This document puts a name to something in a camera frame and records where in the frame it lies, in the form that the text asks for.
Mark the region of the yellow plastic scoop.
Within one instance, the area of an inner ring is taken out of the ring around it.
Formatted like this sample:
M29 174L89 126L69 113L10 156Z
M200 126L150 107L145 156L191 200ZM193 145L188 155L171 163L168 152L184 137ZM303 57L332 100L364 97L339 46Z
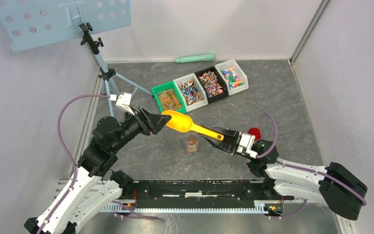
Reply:
M194 131L219 141L223 141L224 139L223 134L217 133L213 130L195 124L192 118L188 115L182 114L174 110L165 110L162 112L162 114L171 117L170 121L167 122L166 126L178 132L187 133L189 131Z

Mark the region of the red jar lid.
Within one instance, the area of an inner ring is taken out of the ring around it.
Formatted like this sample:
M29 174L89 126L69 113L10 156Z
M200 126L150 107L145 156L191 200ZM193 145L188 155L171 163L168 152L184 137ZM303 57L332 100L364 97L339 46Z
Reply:
M262 138L261 131L259 128L250 128L248 130L248 133L250 135L253 135L255 137L255 140L260 140Z

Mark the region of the clear plastic jar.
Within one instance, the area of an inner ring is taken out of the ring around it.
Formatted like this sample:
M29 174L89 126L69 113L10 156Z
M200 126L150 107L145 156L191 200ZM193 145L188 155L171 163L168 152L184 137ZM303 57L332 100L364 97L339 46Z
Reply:
M199 138L196 134L188 134L185 138L186 151L189 154L198 152Z

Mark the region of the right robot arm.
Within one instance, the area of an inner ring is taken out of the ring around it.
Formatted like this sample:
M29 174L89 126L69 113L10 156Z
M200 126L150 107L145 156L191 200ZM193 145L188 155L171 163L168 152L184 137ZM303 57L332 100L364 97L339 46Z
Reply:
M366 206L367 186L343 165L312 166L279 157L272 141L256 140L255 136L232 129L214 128L223 140L203 138L214 148L232 156L247 158L248 168L264 179L262 194L268 199L291 196L326 205L335 214L357 220Z

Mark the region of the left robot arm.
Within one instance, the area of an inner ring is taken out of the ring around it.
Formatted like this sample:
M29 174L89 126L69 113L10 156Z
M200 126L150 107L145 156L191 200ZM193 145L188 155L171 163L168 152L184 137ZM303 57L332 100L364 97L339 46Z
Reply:
M31 234L76 234L107 204L119 197L129 198L133 194L132 179L115 172L100 190L84 199L118 160L120 149L138 134L158 134L170 120L169 115L152 114L142 107L125 113L123 122L102 118L77 162L77 171L43 214L25 222L25 229Z

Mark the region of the green candy bin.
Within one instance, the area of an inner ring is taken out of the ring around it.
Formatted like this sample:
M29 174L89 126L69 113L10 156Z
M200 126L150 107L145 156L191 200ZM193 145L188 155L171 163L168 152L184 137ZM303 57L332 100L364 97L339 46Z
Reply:
M180 113L187 112L184 99L173 81L154 86L152 93L160 112L165 110L174 110Z

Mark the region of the white lollipop bin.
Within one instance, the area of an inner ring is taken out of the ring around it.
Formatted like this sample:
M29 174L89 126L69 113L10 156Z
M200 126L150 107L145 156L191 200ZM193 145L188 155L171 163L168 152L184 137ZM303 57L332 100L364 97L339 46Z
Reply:
M177 78L173 82L187 112L208 105L205 91L194 73Z

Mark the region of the black lollipop bin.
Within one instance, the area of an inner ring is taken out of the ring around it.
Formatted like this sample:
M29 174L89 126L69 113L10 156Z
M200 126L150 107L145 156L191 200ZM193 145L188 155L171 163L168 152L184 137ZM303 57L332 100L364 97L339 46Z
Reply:
M213 103L229 96L227 84L215 66L200 70L194 74L205 91L208 103Z

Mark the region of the white candy bin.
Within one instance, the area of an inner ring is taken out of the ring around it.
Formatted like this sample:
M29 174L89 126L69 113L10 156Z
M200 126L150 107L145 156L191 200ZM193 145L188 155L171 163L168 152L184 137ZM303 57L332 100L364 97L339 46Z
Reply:
M247 75L234 59L218 63L215 68L226 82L230 96L249 88Z

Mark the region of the light blue music stand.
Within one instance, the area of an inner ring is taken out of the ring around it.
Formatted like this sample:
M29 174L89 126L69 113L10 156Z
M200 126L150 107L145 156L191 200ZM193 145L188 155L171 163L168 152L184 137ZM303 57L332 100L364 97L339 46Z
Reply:
M134 89L152 96L152 92L107 67L100 48L101 38L94 34L131 25L129 0L0 0L0 25L14 52L62 41L81 39L101 69L107 94L119 92L112 80L118 77Z

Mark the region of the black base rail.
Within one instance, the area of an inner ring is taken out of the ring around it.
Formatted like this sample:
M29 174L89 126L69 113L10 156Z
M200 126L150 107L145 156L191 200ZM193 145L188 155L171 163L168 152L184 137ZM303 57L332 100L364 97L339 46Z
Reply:
M121 200L134 200L136 208L216 209L253 208L255 201L291 201L272 182L239 180L138 180L123 189Z

